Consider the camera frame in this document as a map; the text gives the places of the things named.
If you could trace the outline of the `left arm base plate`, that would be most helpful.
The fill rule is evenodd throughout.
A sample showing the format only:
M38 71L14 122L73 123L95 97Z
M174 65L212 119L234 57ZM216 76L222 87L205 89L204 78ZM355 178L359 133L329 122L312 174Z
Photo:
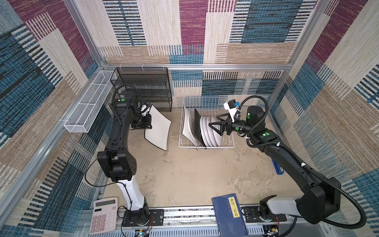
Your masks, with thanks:
M164 222L164 209L149 209L149 212L143 210L127 211L122 220L122 227L148 227L151 223L153 226L162 226Z

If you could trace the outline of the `white square plate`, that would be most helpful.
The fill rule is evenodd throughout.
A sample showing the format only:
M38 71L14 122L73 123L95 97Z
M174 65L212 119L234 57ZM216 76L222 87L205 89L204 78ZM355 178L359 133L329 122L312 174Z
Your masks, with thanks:
M182 134L191 141L191 143L198 147L200 145L200 141L194 136L194 117L191 115L190 110L186 107L184 110L184 125Z
M152 128L145 130L145 139L156 147L167 151L171 120L166 118L154 105L151 106L149 115L152 117Z

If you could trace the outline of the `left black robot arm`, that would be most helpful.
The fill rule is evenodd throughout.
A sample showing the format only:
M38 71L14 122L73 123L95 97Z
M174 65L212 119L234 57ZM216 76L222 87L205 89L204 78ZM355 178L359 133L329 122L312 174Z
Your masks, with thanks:
M152 128L150 107L136 89L123 91L120 98L114 94L109 107L113 112L113 128L105 150L97 154L97 161L127 201L123 219L145 225L150 220L149 207L136 182L137 162L128 151L128 135L131 130Z

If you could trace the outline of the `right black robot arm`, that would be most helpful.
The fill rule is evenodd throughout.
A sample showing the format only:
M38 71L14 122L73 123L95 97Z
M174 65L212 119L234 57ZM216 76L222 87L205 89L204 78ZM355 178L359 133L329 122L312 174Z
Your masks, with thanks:
M363 207L341 188L334 177L327 178L305 163L282 139L265 126L267 111L259 106L250 106L246 120L234 119L230 113L221 114L217 121L208 126L219 135L232 132L244 134L250 148L258 148L276 161L295 181L303 196L295 199L296 217L302 217L311 224L325 222L343 229L359 229L367 223ZM328 217L339 211L341 196L348 199L358 210L360 219L354 224L334 222Z

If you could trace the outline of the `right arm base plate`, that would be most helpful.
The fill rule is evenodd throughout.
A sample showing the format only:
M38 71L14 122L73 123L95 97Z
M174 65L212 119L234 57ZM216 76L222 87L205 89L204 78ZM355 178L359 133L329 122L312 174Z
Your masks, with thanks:
M241 207L241 212L247 223L261 223L261 222L286 222L287 218L284 214L271 215L266 219L262 218L259 213L259 206L244 206Z

